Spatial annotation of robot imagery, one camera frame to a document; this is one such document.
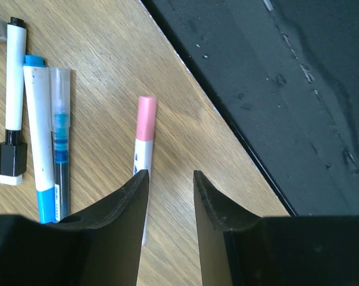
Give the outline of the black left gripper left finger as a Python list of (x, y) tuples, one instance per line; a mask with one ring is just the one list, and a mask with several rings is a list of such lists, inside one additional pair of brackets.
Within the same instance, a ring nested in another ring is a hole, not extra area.
[(58, 223), (0, 214), (0, 285), (135, 285), (148, 194), (141, 170)]

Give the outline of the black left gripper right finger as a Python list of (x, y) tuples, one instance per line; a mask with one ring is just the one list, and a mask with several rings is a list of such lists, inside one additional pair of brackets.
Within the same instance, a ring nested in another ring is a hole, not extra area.
[(259, 217), (193, 174), (204, 285), (359, 285), (359, 216)]

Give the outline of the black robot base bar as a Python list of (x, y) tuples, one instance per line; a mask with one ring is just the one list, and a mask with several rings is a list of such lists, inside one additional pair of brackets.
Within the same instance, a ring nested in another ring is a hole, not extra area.
[(359, 215), (359, 1), (145, 1), (286, 209)]

